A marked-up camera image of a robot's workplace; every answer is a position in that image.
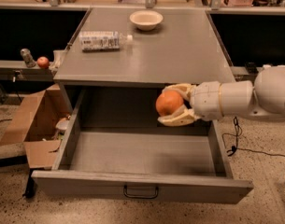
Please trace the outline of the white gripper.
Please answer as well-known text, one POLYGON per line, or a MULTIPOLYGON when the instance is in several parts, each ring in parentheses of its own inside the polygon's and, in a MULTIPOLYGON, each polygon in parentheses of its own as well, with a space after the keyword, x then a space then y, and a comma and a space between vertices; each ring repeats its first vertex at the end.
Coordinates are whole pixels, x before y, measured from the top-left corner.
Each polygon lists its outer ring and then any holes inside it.
POLYGON ((158 121, 167 127, 179 127, 202 119, 205 121, 222 117, 220 105, 220 88, 218 81, 204 82, 197 87, 190 83, 179 83, 166 86, 163 91, 176 91, 190 106, 182 105, 173 114, 162 116, 158 121))

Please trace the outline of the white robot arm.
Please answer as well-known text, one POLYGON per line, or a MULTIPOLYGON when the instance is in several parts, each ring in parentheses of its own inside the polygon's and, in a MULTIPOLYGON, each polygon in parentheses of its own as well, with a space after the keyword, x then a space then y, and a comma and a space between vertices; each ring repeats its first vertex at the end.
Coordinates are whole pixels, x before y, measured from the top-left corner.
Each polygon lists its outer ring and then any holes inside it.
POLYGON ((184 126, 199 119, 211 121, 225 116, 285 121, 285 65, 265 65, 254 81, 179 83, 163 89, 168 91, 177 94, 179 104, 170 114, 159 115, 158 121, 164 126, 184 126))

